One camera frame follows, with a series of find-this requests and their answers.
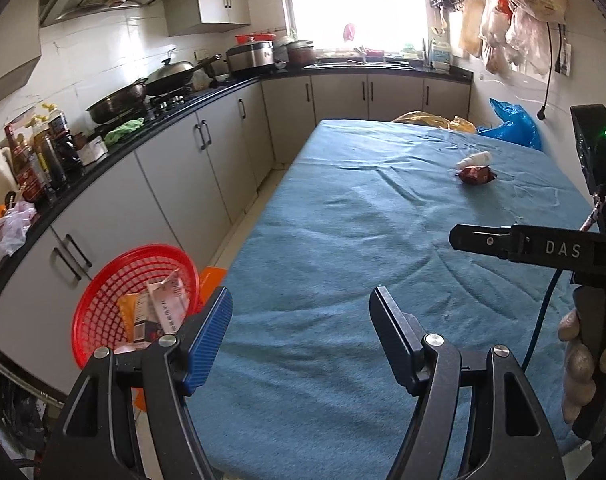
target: bright window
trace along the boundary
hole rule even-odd
[[[346,46],[343,31],[355,25],[353,43],[398,52],[411,43],[421,49],[427,35],[425,0],[292,0],[296,31],[317,48]]]

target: gloved hand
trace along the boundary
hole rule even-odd
[[[558,338],[568,342],[561,404],[566,424],[573,424],[581,408],[592,400],[596,391],[592,380],[594,358],[587,346],[580,341],[579,333],[580,321],[576,309],[573,309],[558,324]],[[599,359],[599,367],[606,374],[606,349]]]

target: red plastic basket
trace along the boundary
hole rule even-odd
[[[187,316],[203,307],[199,300],[199,274],[190,257],[180,249],[153,244],[128,251],[96,275],[78,302],[72,322],[74,358],[83,368],[99,348],[114,349],[126,340],[125,325],[116,302],[125,294],[146,290],[148,280],[160,281],[179,269],[189,297]]]

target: stainless steel pot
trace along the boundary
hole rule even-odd
[[[169,58],[163,59],[163,66],[152,72],[145,81],[147,94],[157,96],[178,90],[190,82],[196,70],[200,70],[219,59],[221,59],[221,54],[216,54],[199,62],[196,66],[189,61],[171,63]]]
[[[142,105],[146,95],[145,78],[142,78],[94,103],[87,111],[96,124],[109,123],[128,110]]]
[[[227,56],[227,66],[232,73],[246,72],[274,66],[272,41],[251,41],[230,48]]]

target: rice cooker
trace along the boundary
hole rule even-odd
[[[226,52],[227,67],[236,77],[252,77],[274,69],[272,41],[250,41]]]

